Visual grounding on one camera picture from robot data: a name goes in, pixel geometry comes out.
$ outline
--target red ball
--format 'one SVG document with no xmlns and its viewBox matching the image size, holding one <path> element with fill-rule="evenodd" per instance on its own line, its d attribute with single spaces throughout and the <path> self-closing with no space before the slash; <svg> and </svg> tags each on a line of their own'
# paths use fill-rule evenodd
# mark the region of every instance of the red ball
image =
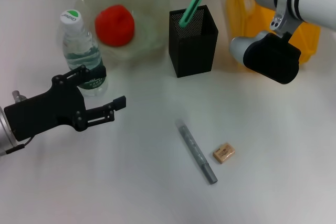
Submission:
<svg viewBox="0 0 336 224">
<path fill-rule="evenodd" d="M 134 19 L 122 5 L 103 10 L 94 22 L 98 38 L 112 47 L 126 45 L 134 37 Z"/>
</svg>

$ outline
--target bottle cap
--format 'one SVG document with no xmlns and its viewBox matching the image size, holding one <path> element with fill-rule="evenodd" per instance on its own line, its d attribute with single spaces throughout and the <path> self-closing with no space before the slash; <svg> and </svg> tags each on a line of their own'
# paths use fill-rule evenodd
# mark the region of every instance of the bottle cap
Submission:
<svg viewBox="0 0 336 224">
<path fill-rule="evenodd" d="M 79 33 L 84 26 L 82 15 L 77 10 L 66 10 L 61 14 L 60 19 L 66 33 Z"/>
</svg>

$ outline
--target black pen holder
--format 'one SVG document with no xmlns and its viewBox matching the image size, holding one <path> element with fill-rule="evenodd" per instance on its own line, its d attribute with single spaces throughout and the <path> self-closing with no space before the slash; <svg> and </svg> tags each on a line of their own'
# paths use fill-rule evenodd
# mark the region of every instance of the black pen holder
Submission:
<svg viewBox="0 0 336 224">
<path fill-rule="evenodd" d="M 211 71 L 218 29 L 206 5 L 199 6 L 182 28 L 179 21 L 185 9 L 174 10 L 169 16 L 169 55 L 177 77 Z"/>
</svg>

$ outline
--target water bottle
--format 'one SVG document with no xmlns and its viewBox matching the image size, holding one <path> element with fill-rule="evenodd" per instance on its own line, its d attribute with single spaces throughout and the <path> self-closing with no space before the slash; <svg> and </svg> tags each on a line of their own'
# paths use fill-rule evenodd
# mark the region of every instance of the water bottle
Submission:
<svg viewBox="0 0 336 224">
<path fill-rule="evenodd" d="M 84 27 L 81 14 L 77 10 L 66 10 L 61 14 L 61 23 L 65 32 L 63 54 L 70 70 L 85 65 L 94 69 L 103 65 L 98 43 L 91 32 Z M 107 89 L 106 78 L 93 79 L 79 86 L 83 95 L 102 94 Z"/>
</svg>

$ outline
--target clear bowl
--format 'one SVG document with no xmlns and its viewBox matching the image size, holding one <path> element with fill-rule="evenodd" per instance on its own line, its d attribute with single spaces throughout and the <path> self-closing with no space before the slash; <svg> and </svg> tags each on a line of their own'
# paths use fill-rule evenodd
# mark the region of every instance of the clear bowl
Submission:
<svg viewBox="0 0 336 224">
<path fill-rule="evenodd" d="M 123 5 L 135 21 L 134 38 L 122 47 L 103 44 L 96 35 L 95 18 L 112 5 Z M 80 11 L 84 24 L 99 42 L 102 54 L 118 60 L 144 57 L 163 48 L 169 36 L 169 0 L 77 0 L 75 9 Z"/>
</svg>

